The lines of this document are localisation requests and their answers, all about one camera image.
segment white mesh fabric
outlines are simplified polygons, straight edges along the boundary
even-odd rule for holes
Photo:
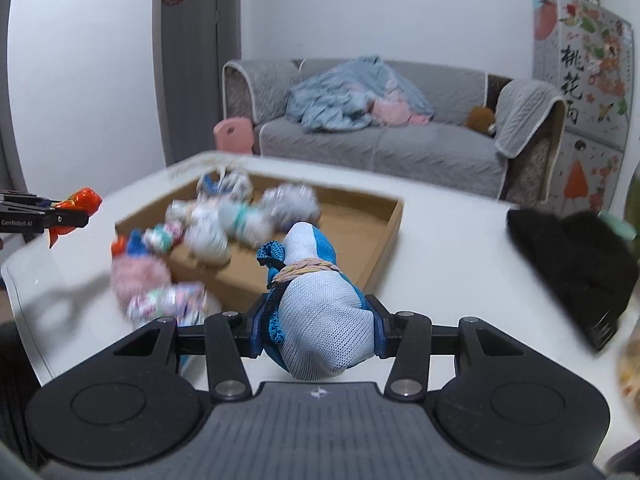
[[[284,237],[282,245],[285,265],[305,258],[322,258],[322,256],[318,256],[314,227],[306,222],[294,224],[287,236]]]
[[[293,226],[283,245],[286,264],[326,252],[318,251],[314,228],[304,222]],[[334,377],[374,354],[373,314],[361,308],[353,285],[339,272],[294,279],[280,301],[278,318],[285,335],[280,354],[299,380]]]

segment plush toy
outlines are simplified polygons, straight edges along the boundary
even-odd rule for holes
[[[200,282],[182,282],[155,288],[131,298],[127,317],[133,322],[149,322],[161,316],[175,317],[179,326],[203,322],[205,290]]]
[[[218,210],[219,198],[203,200],[174,200],[164,215],[165,222],[178,221],[184,226],[196,223],[203,216]]]
[[[273,224],[287,233],[297,222],[318,223],[320,206],[316,192],[304,184],[281,184],[262,194],[258,207],[267,212]]]
[[[220,201],[218,219],[229,237],[248,247],[260,247],[273,238],[271,218],[257,207],[225,198]]]
[[[491,108],[474,106],[466,118],[465,126],[489,137],[495,136],[495,113]]]
[[[262,341],[277,364],[296,379],[319,381],[373,356],[373,313],[316,227],[295,224],[257,259],[269,269]]]
[[[222,196],[237,202],[250,200],[254,193],[254,186],[246,172],[233,170],[228,175],[225,173],[225,168],[218,170],[220,179],[217,182],[214,182],[208,174],[201,176],[196,186],[198,200]]]
[[[116,241],[111,244],[111,256],[113,257],[125,254],[127,252],[128,241],[129,239],[126,236],[118,236],[118,238],[116,238]]]
[[[226,234],[218,222],[217,213],[203,216],[192,223],[184,234],[184,244],[198,261],[223,266],[231,258]]]
[[[170,284],[169,268],[156,256],[123,254],[111,263],[111,288],[122,306],[136,295]]]
[[[147,256],[149,249],[142,241],[142,231],[133,229],[129,233],[129,241],[127,242],[127,256]]]
[[[158,224],[147,229],[142,235],[142,243],[154,253],[168,253],[182,238],[182,224],[176,220]]]

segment gray sofa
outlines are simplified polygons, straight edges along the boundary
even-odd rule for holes
[[[223,69],[225,117],[253,121],[255,153],[391,174],[525,206],[546,200],[564,127],[562,102],[544,112],[544,120],[535,123],[524,148],[507,158],[494,139],[465,128],[464,123],[473,106],[495,110],[510,79],[476,70],[391,61],[389,65],[418,86],[435,108],[434,120],[427,126],[323,133],[306,132],[299,123],[288,121],[284,112],[290,86],[342,61],[228,62]],[[503,116],[513,119],[518,112],[502,106]]]

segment floor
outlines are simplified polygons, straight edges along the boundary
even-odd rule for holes
[[[0,290],[0,324],[13,320],[14,314],[11,312],[9,295],[6,293],[6,290]]]

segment blue blanket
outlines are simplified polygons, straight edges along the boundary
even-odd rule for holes
[[[305,79],[291,88],[287,101],[287,118],[311,131],[424,124],[432,115],[420,90],[378,56],[360,57]]]

